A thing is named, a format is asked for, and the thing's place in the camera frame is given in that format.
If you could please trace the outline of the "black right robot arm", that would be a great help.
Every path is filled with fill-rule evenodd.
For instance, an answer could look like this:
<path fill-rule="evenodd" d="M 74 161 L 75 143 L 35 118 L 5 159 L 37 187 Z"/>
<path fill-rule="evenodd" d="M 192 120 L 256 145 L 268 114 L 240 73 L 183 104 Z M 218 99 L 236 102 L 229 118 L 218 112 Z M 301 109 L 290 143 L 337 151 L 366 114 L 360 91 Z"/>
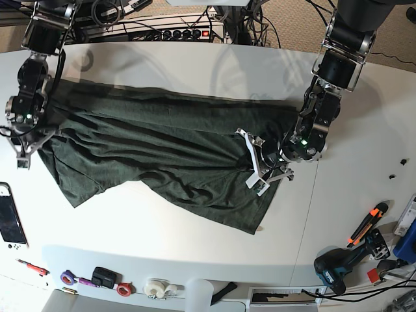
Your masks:
<path fill-rule="evenodd" d="M 30 51 L 18 72 L 19 91 L 5 107 L 7 126 L 1 127 L 24 163 L 56 132 L 46 125 L 46 109 L 60 81 L 66 59 L 64 44 L 75 22 L 81 1 L 37 1 L 22 40 Z"/>

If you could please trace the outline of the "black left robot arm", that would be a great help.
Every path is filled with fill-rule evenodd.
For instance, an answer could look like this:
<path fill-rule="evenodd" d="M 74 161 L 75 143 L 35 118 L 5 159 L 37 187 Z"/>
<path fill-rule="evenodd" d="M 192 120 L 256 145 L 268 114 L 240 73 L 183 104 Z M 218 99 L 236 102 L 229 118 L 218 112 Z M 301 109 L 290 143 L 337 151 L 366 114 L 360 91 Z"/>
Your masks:
<path fill-rule="evenodd" d="M 249 187 L 291 176 L 289 163 L 321 157 L 330 125 L 341 109 L 342 92 L 355 89 L 377 30 L 397 5 L 399 1 L 338 1 L 294 125 L 268 140 L 244 135 L 253 162 Z"/>

